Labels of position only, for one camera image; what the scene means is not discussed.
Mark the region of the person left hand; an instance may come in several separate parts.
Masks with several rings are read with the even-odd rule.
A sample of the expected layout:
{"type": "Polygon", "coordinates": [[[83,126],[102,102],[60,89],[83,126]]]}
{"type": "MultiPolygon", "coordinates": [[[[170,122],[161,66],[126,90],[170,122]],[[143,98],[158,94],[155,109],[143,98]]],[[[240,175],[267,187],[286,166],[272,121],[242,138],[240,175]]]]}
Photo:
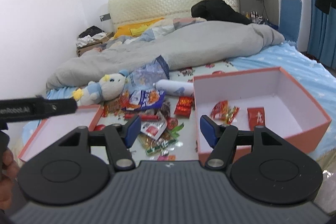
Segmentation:
{"type": "Polygon", "coordinates": [[[10,149],[3,153],[2,161],[5,174],[1,178],[1,210],[7,210],[12,202],[14,180],[20,168],[10,149]]]}

